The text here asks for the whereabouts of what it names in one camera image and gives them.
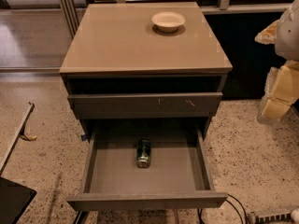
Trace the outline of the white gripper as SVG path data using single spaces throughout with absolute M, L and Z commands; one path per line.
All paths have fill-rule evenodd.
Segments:
M 277 28 L 278 20 L 264 28 L 255 36 L 254 40 L 264 45 L 275 44 Z M 291 108 L 288 104 L 294 104 L 299 98 L 299 62 L 288 60 L 278 69 L 271 97 L 279 101 L 266 99 L 262 115 L 268 119 L 281 119 Z

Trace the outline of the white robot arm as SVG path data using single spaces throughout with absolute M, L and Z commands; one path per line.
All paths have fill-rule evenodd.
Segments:
M 286 60 L 280 68 L 270 69 L 258 113 L 260 122 L 280 120 L 299 99 L 299 0 L 294 0 L 254 40 L 264 45 L 274 44 L 276 55 Z

